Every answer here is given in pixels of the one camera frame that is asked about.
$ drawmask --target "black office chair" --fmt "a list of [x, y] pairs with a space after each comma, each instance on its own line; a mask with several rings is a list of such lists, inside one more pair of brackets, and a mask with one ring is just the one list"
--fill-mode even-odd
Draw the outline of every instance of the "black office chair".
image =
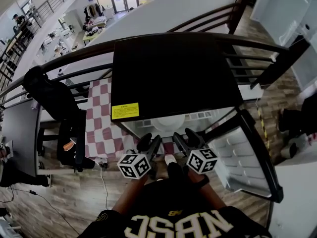
[[[63, 165], [76, 167], [80, 172], [83, 168], [92, 169], [95, 162], [85, 158], [86, 111], [78, 108], [68, 87], [61, 82], [49, 80], [40, 66], [25, 74], [23, 86], [54, 120], [61, 122], [57, 143], [58, 160]], [[70, 142], [71, 137], [77, 138], [76, 147], [65, 151], [63, 146]], [[37, 144], [39, 152], [43, 141], [46, 141], [44, 129], [40, 129]]]

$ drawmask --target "staircase railing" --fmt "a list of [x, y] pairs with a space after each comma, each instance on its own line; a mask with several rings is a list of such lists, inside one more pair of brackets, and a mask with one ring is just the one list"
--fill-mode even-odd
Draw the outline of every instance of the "staircase railing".
[[39, 31], [47, 18], [52, 15], [64, 1], [65, 0], [45, 1], [38, 9], [33, 11], [32, 14], [28, 15], [28, 18], [20, 26], [20, 30], [14, 34], [3, 54], [0, 56], [0, 91], [12, 82], [15, 69], [34, 35]]
[[170, 29], [169, 32], [207, 32], [218, 26], [227, 24], [229, 34], [234, 34], [248, 1], [249, 0], [236, 0], [234, 3], [190, 19]]
[[[224, 57], [228, 59], [228, 63], [230, 69], [236, 79], [237, 84], [248, 84], [251, 87], [254, 87], [256, 84], [260, 84], [262, 86], [267, 87], [268, 85], [272, 84], [276, 81], [289, 67], [298, 59], [301, 54], [305, 52], [305, 50], [309, 47], [309, 43], [304, 39], [301, 38], [300, 40], [294, 41], [293, 45], [290, 48], [286, 48], [283, 46], [279, 46], [273, 43], [264, 43], [252, 39], [248, 39], [242, 36], [230, 35], [230, 34], [216, 34], [216, 33], [164, 33], [164, 34], [177, 34], [177, 35], [186, 35], [186, 34], [204, 34], [206, 40], [208, 38], [215, 39], [217, 42], [220, 50], [222, 51]], [[114, 51], [114, 46], [117, 41], [136, 38], [134, 37], [126, 37], [122, 39], [112, 40], [100, 44], [96, 44], [93, 46], [86, 47], [84, 49], [80, 49], [78, 51], [68, 53], [62, 57], [56, 58], [44, 65], [42, 65], [43, 73], [47, 73], [54, 69], [60, 68], [64, 65], [77, 62], [80, 60], [88, 59], [91, 57], [95, 57], [102, 54], [111, 53]], [[241, 46], [241, 47], [249, 47], [249, 48], [256, 48], [262, 49], [272, 52], [277, 52], [279, 55], [276, 57], [276, 60], [272, 60], [271, 58], [267, 57], [260, 57], [260, 56], [246, 56], [234, 53], [233, 46]], [[247, 65], [236, 65], [237, 61], [245, 61], [245, 60], [262, 60], [262, 61], [269, 61], [271, 65], [265, 66], [247, 66]], [[61, 81], [64, 79], [69, 79], [72, 77], [76, 77], [79, 75], [84, 75], [87, 73], [100, 71], [104, 69], [112, 69], [112, 63], [100, 65], [97, 67], [92, 67], [80, 71], [76, 71], [70, 74], [63, 75], [58, 77], [54, 80]], [[263, 71], [263, 73], [256, 75], [253, 74], [254, 71]], [[22, 95], [25, 95], [27, 92], [21, 92], [11, 98], [4, 100], [4, 97], [14, 90], [15, 88], [22, 85], [23, 78], [21, 77], [14, 81], [12, 84], [7, 86], [0, 92], [0, 99], [2, 102], [0, 103], [0, 108], [5, 109], [4, 104], [12, 101]], [[72, 85], [72, 88], [83, 87], [89, 85], [90, 81], [82, 82], [76, 85]]]

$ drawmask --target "checkered blanket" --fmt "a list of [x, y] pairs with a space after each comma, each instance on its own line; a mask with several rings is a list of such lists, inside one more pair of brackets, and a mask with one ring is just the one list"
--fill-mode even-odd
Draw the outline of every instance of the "checkered blanket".
[[[86, 116], [86, 157], [118, 160], [127, 150], [136, 149], [137, 140], [110, 121], [111, 78], [90, 83]], [[159, 154], [180, 152], [172, 138], [163, 138]]]

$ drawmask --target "yellow warning label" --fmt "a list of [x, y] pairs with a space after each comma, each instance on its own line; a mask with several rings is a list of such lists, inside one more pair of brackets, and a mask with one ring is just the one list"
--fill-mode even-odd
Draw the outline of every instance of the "yellow warning label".
[[139, 116], [139, 103], [113, 106], [111, 116], [112, 116], [112, 119], [138, 117]]

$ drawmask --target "yellow and black tape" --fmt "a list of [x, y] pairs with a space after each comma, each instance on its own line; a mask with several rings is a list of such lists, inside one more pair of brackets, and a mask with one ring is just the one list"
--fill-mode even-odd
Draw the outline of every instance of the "yellow and black tape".
[[267, 131], [265, 129], [265, 126], [264, 126], [264, 120], [261, 116], [261, 111], [260, 109], [257, 107], [257, 110], [258, 110], [258, 115], [259, 115], [259, 118], [260, 118], [260, 121], [261, 121], [261, 126], [262, 126], [262, 129], [263, 129], [263, 132], [264, 132], [264, 136], [265, 136], [265, 139], [266, 139], [266, 147], [267, 147], [267, 150], [268, 150], [268, 153], [270, 156], [272, 156], [272, 151], [269, 147], [269, 140], [268, 140], [268, 136], [267, 136]]

